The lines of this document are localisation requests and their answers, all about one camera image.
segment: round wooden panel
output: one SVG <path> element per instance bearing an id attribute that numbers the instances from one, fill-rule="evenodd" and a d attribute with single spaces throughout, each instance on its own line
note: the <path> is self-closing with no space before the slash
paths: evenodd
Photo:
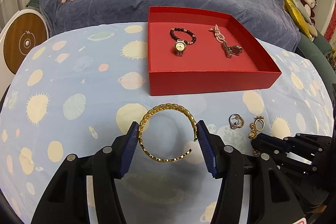
<path id="1" fill-rule="evenodd" d="M 47 30 L 38 15 L 20 15 L 9 27 L 3 45 L 9 70 L 15 74 L 30 50 L 46 40 Z"/>

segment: light blue tablecloth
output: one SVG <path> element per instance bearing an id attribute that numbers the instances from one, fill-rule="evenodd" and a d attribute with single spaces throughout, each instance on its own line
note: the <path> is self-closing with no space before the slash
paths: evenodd
<path id="1" fill-rule="evenodd" d="M 151 97 L 146 37 L 147 23 L 88 27 L 52 37 L 24 60 L 0 115 L 0 188 L 25 223 L 68 154 L 94 154 L 162 103 L 183 105 L 225 144 L 247 154 L 249 123 L 257 115 L 265 117 L 263 132 L 279 138 L 331 135 L 332 105 L 310 61 L 260 42 L 282 71 L 270 89 Z M 245 119 L 242 129 L 230 129 L 233 113 Z M 117 181 L 127 222 L 210 222 L 221 180 L 207 172 L 188 119 L 169 110 L 147 125 L 143 141 L 154 155 L 193 152 L 161 164 L 137 147 L 129 173 Z M 94 212 L 91 191 L 88 199 Z"/>

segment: red box lid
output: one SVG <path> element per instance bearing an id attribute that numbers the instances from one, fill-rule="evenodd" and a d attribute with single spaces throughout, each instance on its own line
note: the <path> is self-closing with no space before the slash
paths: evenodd
<path id="1" fill-rule="evenodd" d="M 243 47 L 227 58 L 209 32 L 217 24 L 229 46 Z M 171 28 L 192 31 L 197 40 L 175 55 Z M 175 32 L 183 40 L 191 37 Z M 281 75 L 267 51 L 233 16 L 183 7 L 150 7 L 148 18 L 148 71 L 150 94 L 173 95 L 269 88 Z"/>

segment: jewelry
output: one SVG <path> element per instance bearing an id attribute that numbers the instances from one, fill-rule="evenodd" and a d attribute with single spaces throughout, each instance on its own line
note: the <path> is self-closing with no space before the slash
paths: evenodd
<path id="1" fill-rule="evenodd" d="M 257 122 L 260 121 L 262 124 L 262 128 L 258 129 L 257 128 Z M 250 123 L 250 128 L 251 128 L 251 132 L 249 133 L 249 138 L 250 139 L 255 139 L 257 137 L 258 131 L 262 131 L 265 127 L 265 122 L 264 122 L 264 116 L 257 116 L 255 117 L 255 121 L 254 123 Z M 258 150 L 254 150 L 253 151 L 253 155 L 254 156 L 258 156 L 259 155 L 259 151 Z"/>
<path id="2" fill-rule="evenodd" d="M 235 119 L 239 120 L 240 123 L 237 123 L 237 122 L 232 123 L 231 117 L 233 117 L 233 116 L 235 116 Z M 232 114 L 229 117 L 230 128 L 233 129 L 233 130 L 237 129 L 237 128 L 242 128 L 244 126 L 244 123 L 245 123 L 244 119 L 239 114 Z"/>
<path id="3" fill-rule="evenodd" d="M 190 42 L 188 42 L 187 40 L 182 40 L 174 34 L 174 31 L 185 32 L 192 37 L 192 40 Z M 170 36 L 176 41 L 176 43 L 174 44 L 176 56 L 182 56 L 187 45 L 192 45 L 196 42 L 196 36 L 190 30 L 184 30 L 183 28 L 171 28 Z"/>
<path id="4" fill-rule="evenodd" d="M 192 150 L 189 149 L 186 153 L 184 153 L 183 155 L 177 157 L 177 158 L 174 158 L 174 159 L 161 159 L 161 158 L 157 158 L 155 156 L 153 156 L 151 153 L 149 153 L 145 146 L 143 145 L 143 142 L 142 142 L 142 131 L 143 131 L 143 128 L 145 126 L 145 123 L 149 120 L 149 118 L 159 112 L 159 111 L 162 111 L 162 110 L 166 110 L 166 109 L 172 109 L 172 110 L 177 110 L 181 113 L 183 113 L 185 116 L 187 116 L 187 118 L 189 119 L 190 123 L 191 123 L 191 126 L 193 127 L 193 130 L 194 130 L 194 142 L 197 141 L 197 126 L 196 126 L 196 121 L 194 119 L 194 117 L 190 114 L 189 110 L 185 109 L 183 106 L 179 106 L 177 104 L 162 104 L 162 105 L 158 105 L 158 106 L 155 106 L 153 107 L 152 109 L 150 109 L 142 118 L 142 120 L 140 121 L 140 124 L 139 124 L 139 130 L 138 130 L 138 133 L 139 133 L 139 144 L 140 144 L 140 147 L 142 148 L 143 152 L 145 152 L 145 154 L 150 157 L 152 160 L 155 160 L 157 162 L 173 162 L 173 161 L 178 161 L 178 160 L 181 160 L 183 159 L 184 157 L 186 157 Z"/>
<path id="5" fill-rule="evenodd" d="M 243 48 L 238 45 L 234 45 L 234 46 L 227 45 L 227 42 L 225 41 L 225 37 L 224 35 L 221 34 L 217 25 L 215 25 L 214 28 L 209 29 L 209 31 L 213 32 L 216 37 L 216 40 L 222 44 L 222 48 L 227 58 L 231 58 L 232 54 L 239 55 L 243 52 Z"/>

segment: dark red beaded bracelet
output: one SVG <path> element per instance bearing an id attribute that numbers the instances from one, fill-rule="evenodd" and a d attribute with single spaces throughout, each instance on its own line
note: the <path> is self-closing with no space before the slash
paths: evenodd
<path id="1" fill-rule="evenodd" d="M 196 42 L 196 36 L 190 30 L 184 30 L 183 28 L 172 28 L 170 30 L 170 36 L 175 41 L 177 41 L 179 38 L 176 35 L 174 35 L 174 31 L 185 32 L 192 37 L 192 40 L 190 42 L 188 42 L 187 40 L 184 40 L 184 43 L 186 43 L 187 45 L 192 45 Z"/>

